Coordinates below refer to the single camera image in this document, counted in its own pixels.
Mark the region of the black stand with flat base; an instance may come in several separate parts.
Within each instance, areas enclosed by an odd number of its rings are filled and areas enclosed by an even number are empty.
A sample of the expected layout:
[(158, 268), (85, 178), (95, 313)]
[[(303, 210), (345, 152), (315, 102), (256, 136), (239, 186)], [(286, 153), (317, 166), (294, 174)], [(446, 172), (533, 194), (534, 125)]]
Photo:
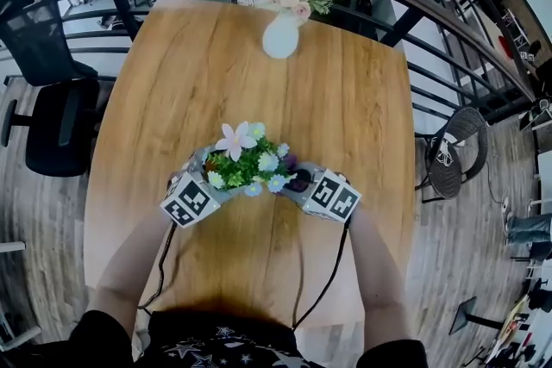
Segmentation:
[(498, 331), (502, 329), (504, 325), (503, 321), (495, 321), (474, 314), (474, 306), (476, 301), (477, 297), (473, 296), (458, 306), (455, 318), (453, 319), (452, 325), (448, 332), (449, 335), (459, 332), (470, 323)]

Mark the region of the black star print shirt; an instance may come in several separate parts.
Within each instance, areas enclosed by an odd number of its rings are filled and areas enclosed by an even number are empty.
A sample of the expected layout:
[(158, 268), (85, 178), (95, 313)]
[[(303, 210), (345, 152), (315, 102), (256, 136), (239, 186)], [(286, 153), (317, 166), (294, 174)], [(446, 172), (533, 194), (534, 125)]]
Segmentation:
[(27, 368), (323, 368), (298, 350), (290, 328), (212, 313), (155, 313), (150, 344), (134, 359), (111, 316), (86, 312), (67, 340), (36, 346)]

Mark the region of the person's right forearm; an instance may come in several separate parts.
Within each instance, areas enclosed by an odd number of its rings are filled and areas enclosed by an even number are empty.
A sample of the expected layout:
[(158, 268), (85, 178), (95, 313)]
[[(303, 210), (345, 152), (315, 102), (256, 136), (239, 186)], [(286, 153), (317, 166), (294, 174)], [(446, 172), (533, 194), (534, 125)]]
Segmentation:
[(405, 285), (373, 215), (363, 205), (352, 214), (349, 237), (365, 312), (364, 348), (411, 337)]

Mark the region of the black mesh office chair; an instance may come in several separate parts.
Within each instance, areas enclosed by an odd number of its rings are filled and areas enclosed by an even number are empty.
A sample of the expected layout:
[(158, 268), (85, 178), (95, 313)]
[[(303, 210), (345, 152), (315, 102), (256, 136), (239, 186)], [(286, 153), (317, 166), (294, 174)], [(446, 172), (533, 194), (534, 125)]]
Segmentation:
[(31, 115), (5, 112), (0, 145), (14, 127), (28, 128), (25, 163), (38, 174), (68, 178), (91, 165), (91, 142), (101, 121), (97, 71), (72, 57), (58, 0), (0, 0), (0, 42), (24, 79), (38, 88)]

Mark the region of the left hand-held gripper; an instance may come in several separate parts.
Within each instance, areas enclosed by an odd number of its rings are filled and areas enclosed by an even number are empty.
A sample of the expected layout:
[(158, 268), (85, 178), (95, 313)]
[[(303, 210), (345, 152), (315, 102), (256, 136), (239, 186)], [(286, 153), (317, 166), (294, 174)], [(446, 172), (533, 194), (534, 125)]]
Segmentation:
[(201, 147), (171, 179), (160, 208), (181, 228), (188, 228), (242, 193), (242, 188), (217, 190), (207, 181), (206, 163), (215, 146)]

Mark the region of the person's left forearm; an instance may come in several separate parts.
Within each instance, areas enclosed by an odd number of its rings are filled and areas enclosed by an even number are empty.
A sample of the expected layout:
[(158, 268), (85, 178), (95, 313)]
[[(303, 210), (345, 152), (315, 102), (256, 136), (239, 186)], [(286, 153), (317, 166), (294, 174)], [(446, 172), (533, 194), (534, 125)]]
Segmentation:
[(145, 215), (111, 257), (89, 304), (89, 310), (104, 312), (115, 319), (128, 336), (133, 335), (142, 293), (172, 224), (162, 209)]

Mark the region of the dark wicker chair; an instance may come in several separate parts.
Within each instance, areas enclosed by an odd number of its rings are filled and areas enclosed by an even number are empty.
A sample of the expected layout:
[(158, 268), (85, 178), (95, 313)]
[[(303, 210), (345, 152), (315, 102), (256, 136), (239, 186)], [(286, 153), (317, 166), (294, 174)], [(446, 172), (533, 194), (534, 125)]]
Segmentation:
[[(461, 186), (475, 178), (483, 169), (488, 154), (487, 124), (482, 114), (473, 107), (463, 107), (450, 116), (434, 134), (416, 133), (425, 142), (423, 164), (425, 176), (415, 189), (430, 187), (435, 195), (423, 198), (423, 203), (440, 202), (458, 196)], [(462, 165), (459, 149), (475, 138), (477, 155), (468, 168)]]

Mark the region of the white ceramic vase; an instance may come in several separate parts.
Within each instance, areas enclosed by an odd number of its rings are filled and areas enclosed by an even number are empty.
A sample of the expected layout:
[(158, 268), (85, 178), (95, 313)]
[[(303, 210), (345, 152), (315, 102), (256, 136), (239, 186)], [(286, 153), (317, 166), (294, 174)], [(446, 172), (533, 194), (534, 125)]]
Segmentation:
[(298, 22), (294, 16), (278, 15), (267, 26), (262, 36), (264, 52), (274, 59), (286, 59), (298, 47)]

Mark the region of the artificial flower bouquet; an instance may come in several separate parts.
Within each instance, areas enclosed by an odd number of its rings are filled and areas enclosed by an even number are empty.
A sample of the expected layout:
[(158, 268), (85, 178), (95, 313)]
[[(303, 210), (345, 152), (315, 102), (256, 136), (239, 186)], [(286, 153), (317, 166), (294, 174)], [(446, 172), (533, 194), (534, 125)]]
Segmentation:
[(262, 122), (221, 126), (222, 138), (200, 154), (204, 176), (215, 190), (243, 190), (258, 196), (263, 190), (277, 194), (297, 177), (288, 163), (290, 147), (266, 137)]

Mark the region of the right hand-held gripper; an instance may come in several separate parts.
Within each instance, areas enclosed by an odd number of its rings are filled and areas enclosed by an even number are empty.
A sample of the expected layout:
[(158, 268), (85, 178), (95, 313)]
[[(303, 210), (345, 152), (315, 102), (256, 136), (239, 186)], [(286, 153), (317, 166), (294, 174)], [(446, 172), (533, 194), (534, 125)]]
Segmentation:
[(361, 200), (361, 194), (342, 175), (336, 175), (324, 166), (300, 162), (297, 174), (314, 178), (310, 193), (284, 188), (276, 195), (288, 198), (306, 214), (345, 223)]

